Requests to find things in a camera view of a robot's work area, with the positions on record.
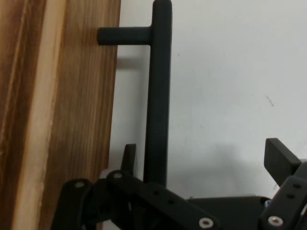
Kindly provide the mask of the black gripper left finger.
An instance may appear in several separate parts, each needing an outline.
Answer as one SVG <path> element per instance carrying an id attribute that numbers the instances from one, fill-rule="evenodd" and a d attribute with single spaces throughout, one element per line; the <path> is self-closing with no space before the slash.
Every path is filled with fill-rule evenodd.
<path id="1" fill-rule="evenodd" d="M 121 168 L 95 183 L 70 180 L 62 187 L 53 230 L 95 230 L 112 221 L 122 230 L 220 230 L 218 219 L 155 183 L 134 177 L 136 146 L 125 146 Z"/>

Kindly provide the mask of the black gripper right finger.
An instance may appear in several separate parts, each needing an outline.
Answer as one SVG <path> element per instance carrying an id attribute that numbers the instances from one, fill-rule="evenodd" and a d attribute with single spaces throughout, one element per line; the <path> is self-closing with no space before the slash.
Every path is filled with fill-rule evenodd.
<path id="1" fill-rule="evenodd" d="M 264 167 L 279 190 L 259 217 L 261 230 L 307 228 L 307 162 L 295 156 L 279 139 L 265 142 Z"/>

